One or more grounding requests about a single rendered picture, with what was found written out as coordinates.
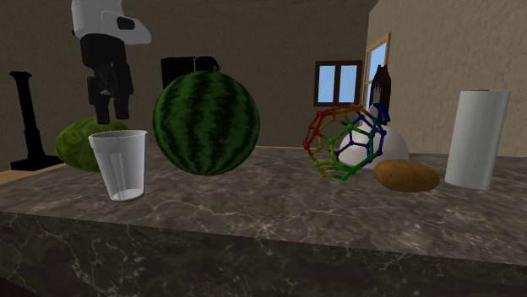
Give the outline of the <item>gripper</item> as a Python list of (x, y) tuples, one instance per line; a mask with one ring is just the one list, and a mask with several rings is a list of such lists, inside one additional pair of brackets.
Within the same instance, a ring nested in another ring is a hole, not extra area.
[(83, 64), (94, 71), (87, 78), (89, 103), (100, 125), (110, 123), (109, 101), (114, 98), (116, 119), (129, 118), (128, 104), (133, 82), (124, 42), (106, 34), (87, 34), (80, 41)]

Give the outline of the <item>green cabbage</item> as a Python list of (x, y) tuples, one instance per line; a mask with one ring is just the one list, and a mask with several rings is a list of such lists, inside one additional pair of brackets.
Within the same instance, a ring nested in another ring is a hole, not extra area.
[(67, 165), (82, 171), (99, 172), (90, 146), (89, 136), (99, 132), (128, 130), (121, 121), (100, 125), (94, 116), (78, 120), (66, 127), (56, 139), (57, 156)]

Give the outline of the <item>dark brown pointed bottle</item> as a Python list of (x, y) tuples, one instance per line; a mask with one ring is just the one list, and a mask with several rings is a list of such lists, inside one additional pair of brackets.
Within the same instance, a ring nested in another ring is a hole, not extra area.
[(388, 67), (378, 66), (378, 69), (372, 79), (367, 109), (370, 109), (374, 103), (380, 103), (385, 108), (385, 110), (388, 111), (390, 95), (391, 78), (388, 73)]

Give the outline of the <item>dark green striped watermelon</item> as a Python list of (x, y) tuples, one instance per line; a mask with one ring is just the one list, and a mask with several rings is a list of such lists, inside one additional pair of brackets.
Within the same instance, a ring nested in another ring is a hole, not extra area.
[(198, 176), (222, 175), (241, 165), (255, 148), (259, 128), (253, 97), (221, 72), (185, 74), (155, 103), (153, 130), (160, 151)]

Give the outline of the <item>brown framed window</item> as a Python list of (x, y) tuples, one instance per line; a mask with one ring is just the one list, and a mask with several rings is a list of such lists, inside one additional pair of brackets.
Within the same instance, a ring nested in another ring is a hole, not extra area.
[(313, 105), (358, 104), (361, 98), (361, 60), (316, 61)]

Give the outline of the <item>black box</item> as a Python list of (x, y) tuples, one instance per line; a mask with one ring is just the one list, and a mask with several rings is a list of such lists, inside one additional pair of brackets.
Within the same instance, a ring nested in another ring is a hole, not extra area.
[(220, 70), (220, 64), (209, 56), (165, 57), (160, 60), (163, 88), (182, 75), (196, 71)]

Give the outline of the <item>clear plastic cup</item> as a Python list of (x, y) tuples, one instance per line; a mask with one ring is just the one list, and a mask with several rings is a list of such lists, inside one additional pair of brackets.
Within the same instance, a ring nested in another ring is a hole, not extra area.
[(147, 132), (122, 130), (89, 136), (109, 198), (127, 202), (144, 195)]

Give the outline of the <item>white paper towel roll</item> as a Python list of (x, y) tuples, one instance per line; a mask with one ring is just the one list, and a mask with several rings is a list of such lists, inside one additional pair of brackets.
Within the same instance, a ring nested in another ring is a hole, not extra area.
[(469, 189), (490, 187), (507, 114), (509, 90), (459, 94), (445, 181)]

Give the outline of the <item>black pedestal column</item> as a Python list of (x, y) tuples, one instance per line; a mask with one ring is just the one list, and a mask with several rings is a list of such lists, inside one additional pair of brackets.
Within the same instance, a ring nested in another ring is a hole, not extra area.
[(37, 171), (62, 164), (55, 155), (44, 152), (40, 130), (37, 128), (35, 112), (30, 94), (29, 78), (31, 74), (23, 71), (9, 73), (16, 83), (21, 113), (24, 120), (24, 138), (27, 147), (27, 158), (10, 163), (12, 170)]

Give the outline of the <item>brown potato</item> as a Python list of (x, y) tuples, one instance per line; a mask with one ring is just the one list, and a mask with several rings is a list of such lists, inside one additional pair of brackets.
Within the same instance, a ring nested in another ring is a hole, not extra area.
[(383, 186), (396, 192), (428, 192), (440, 183), (433, 169), (406, 159), (380, 161), (373, 173)]

